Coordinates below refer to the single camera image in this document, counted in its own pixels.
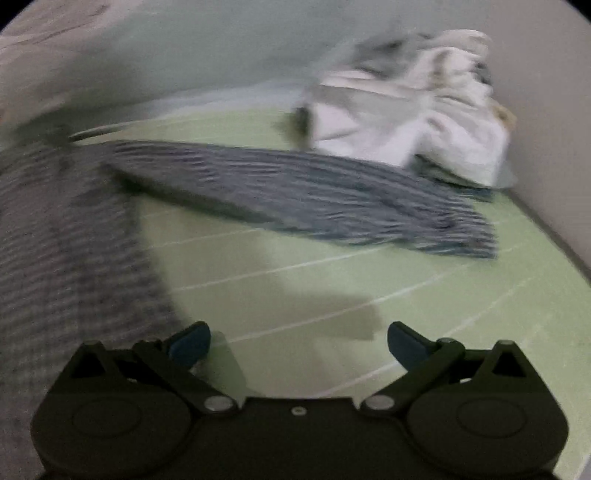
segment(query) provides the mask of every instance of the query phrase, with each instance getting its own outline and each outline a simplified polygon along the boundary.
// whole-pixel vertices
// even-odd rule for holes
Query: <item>gray plaid fabric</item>
[[[314,154],[164,142],[0,153],[0,478],[41,472],[31,417],[88,339],[181,328],[139,244],[128,186],[350,244],[492,257],[491,227],[411,173]]]

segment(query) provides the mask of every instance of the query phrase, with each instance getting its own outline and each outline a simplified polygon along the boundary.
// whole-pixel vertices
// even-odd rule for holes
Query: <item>metal screw head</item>
[[[206,409],[214,413],[221,413],[234,408],[234,401],[224,395],[214,395],[203,402]]]
[[[389,410],[396,403],[392,397],[387,395],[374,395],[365,400],[365,406],[371,410]]]
[[[293,407],[291,409],[291,414],[295,415],[296,417],[303,417],[308,413],[308,410],[305,407]]]

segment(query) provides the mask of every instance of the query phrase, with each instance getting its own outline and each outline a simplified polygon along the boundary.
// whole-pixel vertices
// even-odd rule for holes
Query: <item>wrinkled fabric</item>
[[[411,169],[420,177],[444,184],[463,197],[480,202],[492,202],[495,198],[494,189],[479,187],[477,184],[456,177],[424,157],[416,156]]]
[[[481,187],[497,186],[510,127],[491,99],[490,42],[478,31],[450,30],[362,44],[351,64],[310,90],[310,146],[398,167],[423,155]]]
[[[39,473],[29,424],[81,342],[124,348],[181,329],[140,246],[130,192],[320,239],[495,255],[491,227],[450,190],[362,161],[122,141],[15,148],[0,153],[0,171],[0,465],[10,480]]]

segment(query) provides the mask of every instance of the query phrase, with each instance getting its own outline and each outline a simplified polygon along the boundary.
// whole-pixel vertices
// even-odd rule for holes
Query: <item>green cutting mat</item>
[[[104,135],[289,149],[284,112],[202,113]],[[262,231],[148,197],[147,247],[187,323],[215,333],[207,370],[236,397],[352,396],[404,370],[386,345],[401,320],[469,348],[519,343],[570,421],[557,473],[576,478],[591,449],[591,290],[564,254],[509,199],[478,209],[496,226],[499,259],[351,248]]]

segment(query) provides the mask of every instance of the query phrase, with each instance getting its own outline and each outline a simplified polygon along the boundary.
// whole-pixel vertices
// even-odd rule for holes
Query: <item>white cloth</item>
[[[473,73],[489,44],[484,33],[449,30],[421,42],[398,77],[328,72],[308,99],[311,146],[400,167],[420,154],[495,186],[509,132],[492,109],[492,88]]]

